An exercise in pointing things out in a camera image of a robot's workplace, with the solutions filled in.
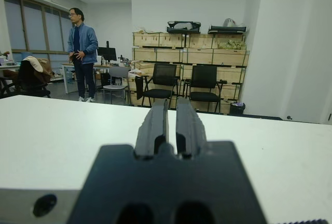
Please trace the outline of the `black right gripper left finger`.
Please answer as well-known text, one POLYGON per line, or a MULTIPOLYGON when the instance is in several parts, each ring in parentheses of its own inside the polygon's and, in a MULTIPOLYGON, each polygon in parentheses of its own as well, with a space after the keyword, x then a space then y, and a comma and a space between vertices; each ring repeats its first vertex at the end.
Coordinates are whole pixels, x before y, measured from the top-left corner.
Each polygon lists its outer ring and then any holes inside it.
POLYGON ((168 102, 155 101, 137 134, 135 155, 149 159, 158 153, 160 146, 169 142, 168 102))

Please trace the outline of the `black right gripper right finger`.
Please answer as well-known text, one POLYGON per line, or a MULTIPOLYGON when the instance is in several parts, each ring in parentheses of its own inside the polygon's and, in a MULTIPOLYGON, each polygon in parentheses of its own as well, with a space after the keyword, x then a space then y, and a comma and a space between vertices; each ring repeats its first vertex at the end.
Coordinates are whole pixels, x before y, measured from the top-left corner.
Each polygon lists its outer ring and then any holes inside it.
POLYGON ((180 97, 176 106, 176 146, 182 157, 197 156, 207 142, 205 127, 191 103, 180 97))

